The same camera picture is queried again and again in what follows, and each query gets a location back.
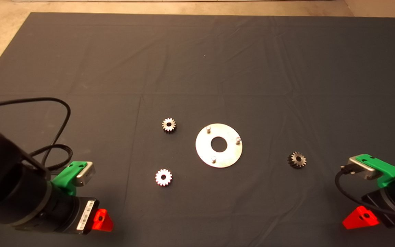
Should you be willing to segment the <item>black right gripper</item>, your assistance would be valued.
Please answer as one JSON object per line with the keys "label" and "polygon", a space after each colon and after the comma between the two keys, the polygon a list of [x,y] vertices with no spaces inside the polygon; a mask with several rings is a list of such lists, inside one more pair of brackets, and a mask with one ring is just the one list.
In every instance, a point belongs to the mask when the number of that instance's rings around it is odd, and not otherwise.
{"label": "black right gripper", "polygon": [[[378,189],[362,196],[361,199],[365,203],[395,213],[395,190]],[[395,228],[395,216],[378,212],[375,214],[364,206],[358,206],[342,221],[342,225],[351,230],[376,226],[381,221],[387,228]]]}

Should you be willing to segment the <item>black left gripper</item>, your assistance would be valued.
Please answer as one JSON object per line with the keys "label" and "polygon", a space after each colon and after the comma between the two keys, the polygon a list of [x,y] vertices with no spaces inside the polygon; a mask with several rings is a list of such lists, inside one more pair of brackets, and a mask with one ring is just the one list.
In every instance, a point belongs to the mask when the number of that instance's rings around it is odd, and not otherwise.
{"label": "black left gripper", "polygon": [[111,232],[114,223],[106,209],[99,209],[100,200],[71,196],[69,213],[56,233],[87,235],[91,230]]}

